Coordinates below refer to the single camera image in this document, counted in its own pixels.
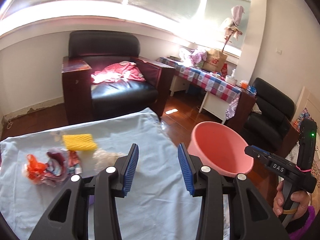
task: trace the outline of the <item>black leather chair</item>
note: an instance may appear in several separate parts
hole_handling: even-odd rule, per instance
[[[255,98],[242,93],[236,114],[227,126],[239,133],[249,145],[286,157],[298,140],[298,132],[290,121],[295,111],[294,102],[284,93],[256,78]],[[257,103],[262,114],[251,111]]]
[[[64,59],[62,84],[69,124],[109,119],[150,107],[164,110],[174,68],[139,57],[138,39],[129,33],[75,31]],[[92,84],[91,74],[121,61],[131,61],[146,82],[119,80]]]

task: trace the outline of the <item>baseboard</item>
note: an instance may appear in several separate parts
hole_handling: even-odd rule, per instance
[[[41,109],[44,109],[44,108],[47,108],[47,107],[50,107],[50,106],[55,106],[55,105],[58,105],[58,104],[62,104],[63,102],[64,102],[63,101],[63,97],[54,98],[54,99],[51,99],[51,100],[48,100],[48,101],[44,101],[42,103],[38,103],[38,104],[35,104],[33,106],[28,106],[28,107],[22,108],[20,110],[14,111],[12,113],[6,114],[2,118],[2,125],[4,127],[5,124],[8,121],[10,121],[11,119],[13,119],[13,118],[16,118],[16,117],[19,117],[19,116],[22,116],[22,115],[25,115],[25,114],[30,114],[30,113],[32,113],[34,111],[38,111],[38,110],[41,110]]]

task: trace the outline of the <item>hand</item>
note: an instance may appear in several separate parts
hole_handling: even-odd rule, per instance
[[[284,196],[282,194],[283,189],[283,181],[281,181],[277,187],[277,195],[275,199],[273,200],[273,212],[276,214],[276,216],[280,216],[283,212],[283,204],[284,204]],[[310,196],[306,191],[297,191],[292,193],[291,200],[294,202],[299,203],[298,210],[294,214],[292,220],[298,219],[302,217],[307,209],[310,202]]]

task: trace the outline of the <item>armchair armrest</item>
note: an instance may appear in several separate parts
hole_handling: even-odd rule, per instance
[[[81,59],[63,58],[62,86],[69,125],[91,122],[91,67]]]
[[[144,57],[132,57],[131,60],[137,64],[146,81],[158,90],[157,101],[150,108],[161,117],[175,68]]]
[[[299,139],[299,132],[291,124],[288,133],[285,135],[282,145],[279,150],[275,152],[280,157],[287,157],[292,148],[295,146]]]
[[[256,101],[256,97],[250,96],[247,91],[242,91],[235,116],[230,118],[227,127],[240,133]]]

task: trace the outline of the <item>orange container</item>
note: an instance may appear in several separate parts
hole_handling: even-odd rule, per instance
[[[240,87],[243,89],[247,89],[249,86],[249,83],[245,80],[241,80],[241,82],[239,83]]]
[[[216,122],[201,122],[192,130],[188,152],[219,174],[235,177],[238,173],[247,174],[253,167],[253,158],[244,153],[247,145],[229,127]]]

